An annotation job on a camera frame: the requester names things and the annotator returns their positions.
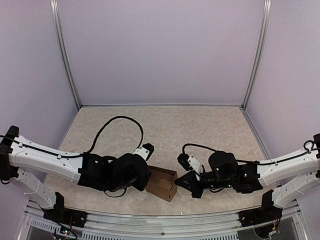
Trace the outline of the brown cardboard box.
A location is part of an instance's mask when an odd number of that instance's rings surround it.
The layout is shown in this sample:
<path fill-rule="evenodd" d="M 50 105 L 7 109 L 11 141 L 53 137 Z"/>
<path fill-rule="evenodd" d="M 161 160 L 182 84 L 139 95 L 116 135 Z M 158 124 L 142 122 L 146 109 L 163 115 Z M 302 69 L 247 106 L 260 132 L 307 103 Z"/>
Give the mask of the brown cardboard box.
<path fill-rule="evenodd" d="M 177 172 L 156 166 L 149 166 L 148 168 L 151 172 L 151 177 L 145 190 L 170 203 L 178 189 L 175 184 L 175 180 L 178 178 Z"/>

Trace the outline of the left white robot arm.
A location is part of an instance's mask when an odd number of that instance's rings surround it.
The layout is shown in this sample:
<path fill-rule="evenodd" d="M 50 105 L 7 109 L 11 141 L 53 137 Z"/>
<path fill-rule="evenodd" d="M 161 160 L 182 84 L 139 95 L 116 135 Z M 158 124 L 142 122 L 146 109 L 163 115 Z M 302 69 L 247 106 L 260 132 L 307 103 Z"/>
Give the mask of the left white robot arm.
<path fill-rule="evenodd" d="M 30 171 L 37 170 L 63 178 L 81 187 L 105 194 L 134 187 L 142 192 L 151 177 L 147 161 L 155 148 L 146 143 L 120 157 L 94 153 L 63 152 L 29 141 L 11 126 L 0 142 L 0 179 L 23 190 L 57 221 L 70 218 L 64 197 L 45 186 Z"/>

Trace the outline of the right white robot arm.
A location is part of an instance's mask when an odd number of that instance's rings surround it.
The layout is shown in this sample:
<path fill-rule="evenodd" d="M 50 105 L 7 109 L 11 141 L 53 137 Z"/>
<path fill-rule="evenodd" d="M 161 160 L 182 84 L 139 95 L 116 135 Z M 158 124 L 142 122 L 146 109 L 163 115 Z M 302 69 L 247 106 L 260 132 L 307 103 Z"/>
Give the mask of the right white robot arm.
<path fill-rule="evenodd" d="M 204 190 L 218 193 L 232 188 L 237 193 L 251 194 L 282 179 L 292 178 L 284 186 L 271 191 L 271 203 L 266 202 L 257 208 L 255 216 L 260 222 L 268 221 L 275 214 L 275 208 L 283 209 L 299 195 L 320 184 L 319 134 L 306 141 L 300 150 L 269 160 L 239 160 L 231 152 L 214 150 L 208 158 L 211 171 L 205 171 L 194 156 L 185 152 L 177 160 L 187 173 L 174 183 L 190 191 L 196 199 L 202 197 Z"/>

